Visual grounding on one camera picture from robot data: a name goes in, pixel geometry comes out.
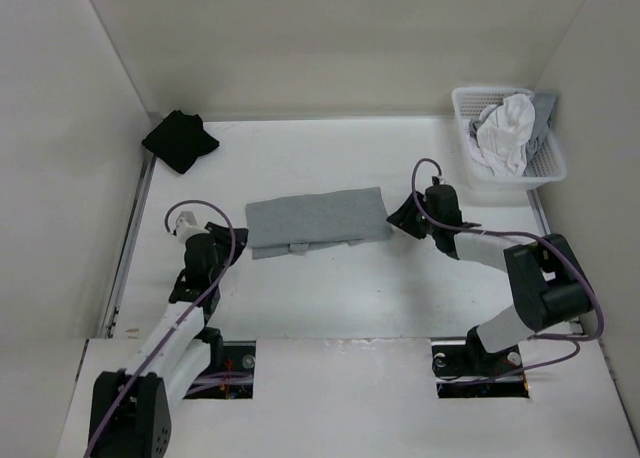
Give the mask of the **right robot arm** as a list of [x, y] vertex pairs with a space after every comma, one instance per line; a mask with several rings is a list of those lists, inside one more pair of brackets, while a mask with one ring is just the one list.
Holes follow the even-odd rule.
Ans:
[[467, 222], [457, 193], [448, 184], [436, 182], [424, 192], [412, 193], [387, 221], [416, 239], [431, 237], [436, 248], [454, 260], [501, 271], [509, 282], [509, 307], [472, 327], [463, 345], [435, 352], [434, 373], [439, 378], [489, 381], [522, 373], [525, 368], [516, 357], [520, 342], [579, 344], [582, 337], [553, 334], [551, 327], [599, 309], [562, 235], [497, 232]]

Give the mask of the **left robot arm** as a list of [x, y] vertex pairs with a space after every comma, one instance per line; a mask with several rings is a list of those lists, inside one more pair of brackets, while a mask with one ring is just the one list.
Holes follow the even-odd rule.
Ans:
[[162, 457], [172, 414], [185, 398], [249, 377], [234, 370], [221, 331], [208, 325], [221, 278], [244, 251], [248, 230], [181, 217], [173, 233], [184, 246], [184, 267], [144, 345], [126, 367], [96, 378], [88, 457]]

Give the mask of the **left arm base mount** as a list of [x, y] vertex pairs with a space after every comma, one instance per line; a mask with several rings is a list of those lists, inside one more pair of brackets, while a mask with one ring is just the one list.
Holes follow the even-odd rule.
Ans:
[[253, 397], [256, 342], [225, 342], [189, 387], [186, 399], [237, 400]]

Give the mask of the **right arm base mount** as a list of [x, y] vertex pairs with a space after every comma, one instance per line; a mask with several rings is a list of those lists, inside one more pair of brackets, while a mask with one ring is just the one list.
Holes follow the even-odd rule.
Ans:
[[505, 377], [522, 366], [518, 345], [478, 360], [471, 357], [463, 340], [435, 341], [431, 351], [440, 399], [529, 398], [523, 372]]

